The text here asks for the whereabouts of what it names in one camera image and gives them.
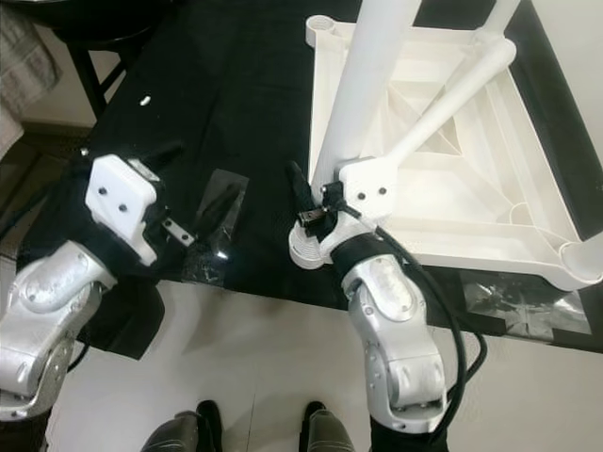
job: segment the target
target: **black table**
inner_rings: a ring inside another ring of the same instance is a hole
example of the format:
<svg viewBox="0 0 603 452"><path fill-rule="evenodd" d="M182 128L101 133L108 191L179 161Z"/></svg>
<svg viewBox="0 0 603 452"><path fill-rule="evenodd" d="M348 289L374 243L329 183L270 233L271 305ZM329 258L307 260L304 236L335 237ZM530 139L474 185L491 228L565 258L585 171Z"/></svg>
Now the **black table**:
<svg viewBox="0 0 603 452"><path fill-rule="evenodd" d="M416 23L448 28L483 24L494 0L425 0ZM313 14L355 22L357 0L205 0L176 8L128 73L90 134L92 157L144 157L158 145L184 151L159 172L172 217L189 226L215 169L249 178L223 286L251 294L346 309L333 271L305 271L288 255L294 211L285 164L307 170L314 52L304 22ZM583 239L603 229L603 172L533 5L524 1L508 29L518 48L512 66L539 137ZM140 106L146 95L151 102ZM119 276L180 281L182 252L167 250L151 268L108 237L83 203L87 175L65 176L22 247L19 264L71 239L111 260ZM459 270L431 268L465 311ZM536 277L518 275L518 281ZM603 287L581 291L592 335L554 331L553 344L603 351ZM507 332L501 319L471 316L484 332ZM433 324L444 324L430 312Z"/></svg>

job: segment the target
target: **white floor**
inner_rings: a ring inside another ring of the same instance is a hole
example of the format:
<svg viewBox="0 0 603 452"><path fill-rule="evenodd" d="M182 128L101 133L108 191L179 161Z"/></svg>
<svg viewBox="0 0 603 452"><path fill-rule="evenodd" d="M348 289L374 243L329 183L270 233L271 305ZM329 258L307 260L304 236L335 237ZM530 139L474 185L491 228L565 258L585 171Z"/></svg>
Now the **white floor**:
<svg viewBox="0 0 603 452"><path fill-rule="evenodd" d="M302 410L324 401L369 448L363 353L346 313L163 282L161 330L140 362L92 350L66 380L53 452L137 452L161 423L218 401L225 450L297 451ZM448 331L434 331L448 368ZM490 339L450 432L452 451L566 452L603 444L603 356Z"/></svg>

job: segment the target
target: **black chair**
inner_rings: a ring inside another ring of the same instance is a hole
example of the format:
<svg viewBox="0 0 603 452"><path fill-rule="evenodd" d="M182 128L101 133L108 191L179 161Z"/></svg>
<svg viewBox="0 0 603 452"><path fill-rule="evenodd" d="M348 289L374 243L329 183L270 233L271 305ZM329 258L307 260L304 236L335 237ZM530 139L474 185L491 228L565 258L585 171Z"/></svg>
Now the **black chair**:
<svg viewBox="0 0 603 452"><path fill-rule="evenodd" d="M0 0L32 22L52 28L65 42L94 116L106 108L105 93L132 67L172 0ZM115 52L120 62L100 81L90 51Z"/></svg>

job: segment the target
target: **person's foot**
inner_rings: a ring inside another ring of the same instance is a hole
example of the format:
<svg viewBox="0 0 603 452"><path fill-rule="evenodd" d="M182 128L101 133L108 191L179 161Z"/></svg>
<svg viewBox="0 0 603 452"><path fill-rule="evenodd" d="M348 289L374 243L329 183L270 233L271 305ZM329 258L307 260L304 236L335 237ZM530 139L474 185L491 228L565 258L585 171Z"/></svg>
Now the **person's foot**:
<svg viewBox="0 0 603 452"><path fill-rule="evenodd" d="M206 422L216 452L222 452L222 419L220 409L213 400L204 400L197 406L197 414Z"/></svg>
<svg viewBox="0 0 603 452"><path fill-rule="evenodd" d="M315 412L319 412L320 410L326 410L327 407L324 406L322 402L310 402L307 407L305 407L305 412L303 413L303 422L301 422L301 433L300 433L300 452L308 451L308 441L310 439L310 417Z"/></svg>

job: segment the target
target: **black tablecloth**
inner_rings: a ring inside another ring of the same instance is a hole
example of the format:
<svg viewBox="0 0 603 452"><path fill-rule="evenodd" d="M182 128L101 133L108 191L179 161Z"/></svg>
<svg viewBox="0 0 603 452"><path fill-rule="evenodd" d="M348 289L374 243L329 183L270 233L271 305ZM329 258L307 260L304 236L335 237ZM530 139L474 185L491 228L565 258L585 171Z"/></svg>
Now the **black tablecloth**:
<svg viewBox="0 0 603 452"><path fill-rule="evenodd" d="M448 28L483 24L494 1L425 0L416 23ZM90 135L91 156L138 155L179 141L181 156L159 172L172 217L189 226L214 169L249 178L224 287L345 309L330 268L305 271L288 256L294 221L285 163L307 170L314 52L304 40L305 19L325 14L355 22L357 0L204 0L175 8L147 44ZM603 229L603 176L593 145L538 22L524 1L508 29L518 47L513 76L542 140L582 238ZM141 106L145 96L151 102ZM107 236L83 203L85 175L65 177L27 235L20 265L65 239L108 255ZM168 250L151 267L130 253L113 255L121 275L175 279L182 255ZM433 268L459 309L458 270ZM603 295L583 291L593 335L555 332L554 343L603 350ZM432 322L439 323L437 314ZM504 334L504 321L478 318L484 331Z"/></svg>

